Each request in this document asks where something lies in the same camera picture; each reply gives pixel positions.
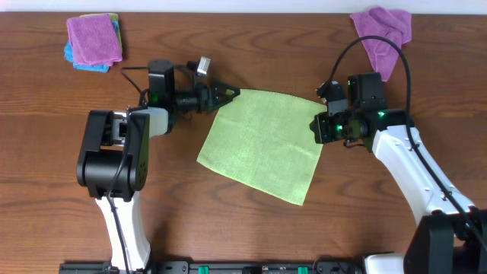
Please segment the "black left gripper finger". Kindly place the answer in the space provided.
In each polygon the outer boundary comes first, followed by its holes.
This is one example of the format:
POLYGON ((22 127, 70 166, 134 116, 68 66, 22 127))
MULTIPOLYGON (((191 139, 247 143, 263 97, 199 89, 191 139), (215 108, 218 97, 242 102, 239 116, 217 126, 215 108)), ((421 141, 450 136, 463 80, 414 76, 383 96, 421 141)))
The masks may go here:
POLYGON ((232 94, 232 95, 226 95, 226 94, 218 94, 215 95, 211 99, 211 111, 218 110, 222 108, 223 106, 231 103, 235 97, 238 97, 239 94, 232 94))
POLYGON ((211 88, 215 92, 216 97, 237 97, 240 95, 239 88, 219 81, 213 82, 211 88))

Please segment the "light green microfiber cloth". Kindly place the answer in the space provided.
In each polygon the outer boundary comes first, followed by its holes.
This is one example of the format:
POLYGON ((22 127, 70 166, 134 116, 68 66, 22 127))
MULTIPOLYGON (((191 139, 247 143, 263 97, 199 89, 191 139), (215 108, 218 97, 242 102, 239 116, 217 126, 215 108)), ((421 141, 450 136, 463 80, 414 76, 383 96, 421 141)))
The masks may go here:
POLYGON ((325 110, 289 94, 243 89, 218 111, 197 161, 301 206, 322 151, 309 124, 325 110))

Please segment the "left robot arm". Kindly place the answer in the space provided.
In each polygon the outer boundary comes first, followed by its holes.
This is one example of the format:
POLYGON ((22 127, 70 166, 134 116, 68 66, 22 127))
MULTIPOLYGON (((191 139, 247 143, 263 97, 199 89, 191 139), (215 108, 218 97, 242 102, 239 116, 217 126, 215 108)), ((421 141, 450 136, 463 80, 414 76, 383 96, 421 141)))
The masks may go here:
POLYGON ((240 89, 207 82, 211 60, 175 65, 150 61, 148 88, 137 107, 92 110, 88 115, 76 177, 102 211, 112 256, 102 263, 63 263, 61 273, 147 273, 151 246, 145 235, 140 192, 148 176, 149 141, 168 134, 178 113, 211 113, 240 95, 240 89))

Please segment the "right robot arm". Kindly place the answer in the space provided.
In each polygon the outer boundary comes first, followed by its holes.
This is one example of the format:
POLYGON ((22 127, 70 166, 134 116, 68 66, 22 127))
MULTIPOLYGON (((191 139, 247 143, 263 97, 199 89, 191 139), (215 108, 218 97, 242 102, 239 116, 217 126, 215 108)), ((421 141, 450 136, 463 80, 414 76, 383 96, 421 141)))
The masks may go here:
POLYGON ((365 273, 484 273, 486 211, 445 176, 402 110, 317 114, 310 130, 318 144, 361 140, 388 169, 417 228, 405 253, 367 255, 365 273))

